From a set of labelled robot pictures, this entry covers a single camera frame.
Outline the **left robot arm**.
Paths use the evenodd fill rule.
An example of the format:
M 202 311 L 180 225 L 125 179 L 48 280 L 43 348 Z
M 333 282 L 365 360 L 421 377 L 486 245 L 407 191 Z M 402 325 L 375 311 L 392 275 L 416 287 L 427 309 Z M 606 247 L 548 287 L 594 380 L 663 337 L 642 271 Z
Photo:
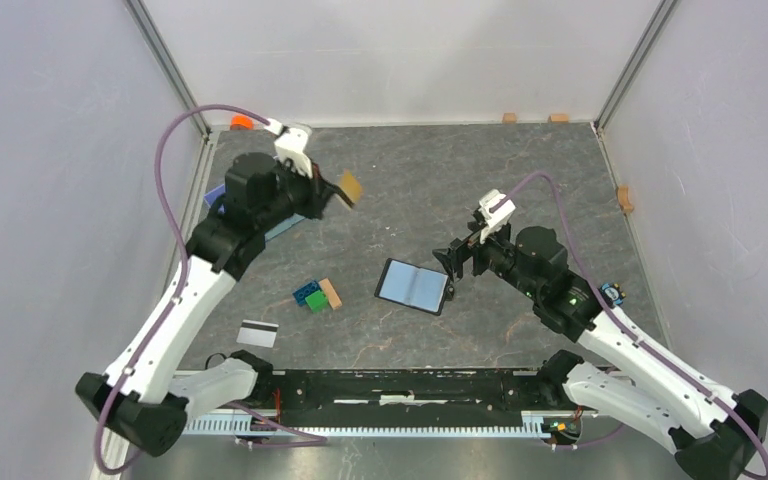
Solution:
M 238 156 L 152 314 L 104 372 L 78 380 L 75 393 L 100 429 L 158 457 L 204 413 L 234 400 L 266 405 L 274 381 L 262 373 L 268 365 L 251 354 L 233 354 L 193 380 L 175 379 L 176 368 L 219 301 L 265 250 L 268 232 L 296 215 L 322 218 L 333 198 L 353 207 L 361 195 L 350 172 L 332 183 L 317 167 L 305 176 L 265 153 Z

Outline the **black card holder wallet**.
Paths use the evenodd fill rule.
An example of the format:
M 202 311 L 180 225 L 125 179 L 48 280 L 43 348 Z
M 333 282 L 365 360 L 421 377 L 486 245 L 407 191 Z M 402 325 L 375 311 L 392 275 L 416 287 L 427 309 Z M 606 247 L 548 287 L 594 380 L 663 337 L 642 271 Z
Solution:
M 431 315 L 439 316 L 454 296 L 450 278 L 436 270 L 388 258 L 374 296 Z

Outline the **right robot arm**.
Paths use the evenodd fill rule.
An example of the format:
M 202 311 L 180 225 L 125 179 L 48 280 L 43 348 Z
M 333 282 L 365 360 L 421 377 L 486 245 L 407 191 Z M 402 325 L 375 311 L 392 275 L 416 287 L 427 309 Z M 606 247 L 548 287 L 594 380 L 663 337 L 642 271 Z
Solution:
M 597 354 L 627 376 L 619 381 L 580 356 L 560 351 L 541 369 L 540 400 L 551 408 L 569 402 L 607 414 L 646 435 L 673 455 L 692 479 L 754 478 L 759 456 L 768 479 L 763 441 L 768 400 L 755 390 L 737 393 L 698 371 L 643 331 L 602 290 L 568 265 L 554 230 L 509 226 L 482 237 L 475 231 L 433 250 L 452 280 L 466 262 L 479 276 L 491 272 L 533 303 L 541 323 Z

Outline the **gold credit card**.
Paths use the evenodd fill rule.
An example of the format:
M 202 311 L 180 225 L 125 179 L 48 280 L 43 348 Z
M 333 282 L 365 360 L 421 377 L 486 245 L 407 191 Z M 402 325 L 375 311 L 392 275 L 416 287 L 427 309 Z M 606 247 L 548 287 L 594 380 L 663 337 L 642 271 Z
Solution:
M 337 182 L 341 193 L 340 198 L 348 209 L 354 209 L 363 195 L 363 187 L 357 178 L 346 169 Z

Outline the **silver credit card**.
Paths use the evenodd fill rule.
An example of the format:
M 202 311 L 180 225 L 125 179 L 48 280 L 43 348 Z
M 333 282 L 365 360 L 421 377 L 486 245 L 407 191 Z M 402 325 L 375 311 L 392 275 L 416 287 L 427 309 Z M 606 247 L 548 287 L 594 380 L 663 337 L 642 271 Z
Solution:
M 275 323 L 243 320 L 238 330 L 236 342 L 261 348 L 273 348 L 278 330 L 279 325 Z

